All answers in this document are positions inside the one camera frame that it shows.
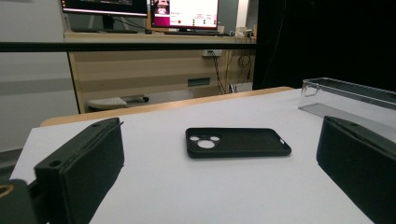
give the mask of computer monitor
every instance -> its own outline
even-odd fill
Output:
[[[61,0],[63,13],[102,15],[104,29],[113,29],[112,16],[146,18],[147,0]]]
[[[217,30],[218,0],[150,0],[152,28]]]

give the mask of white tabletop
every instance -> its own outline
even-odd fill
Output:
[[[92,223],[373,223],[316,161],[322,118],[301,90],[122,116],[125,166]],[[97,120],[33,129],[11,178]],[[190,127],[272,128],[285,158],[190,159]]]

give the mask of clear plastic box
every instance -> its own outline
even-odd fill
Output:
[[[303,81],[298,108],[350,120],[396,143],[396,92],[318,77]]]

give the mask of black horizontal bar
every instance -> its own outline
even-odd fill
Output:
[[[255,49],[254,43],[36,43],[0,42],[0,52],[77,52],[188,49]]]

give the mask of power outlet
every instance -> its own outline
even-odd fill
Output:
[[[213,54],[211,53],[211,51],[213,51],[213,53],[215,54],[215,56],[221,56],[222,55],[222,49],[204,49],[202,51],[202,56],[203,57],[211,57],[213,56]]]

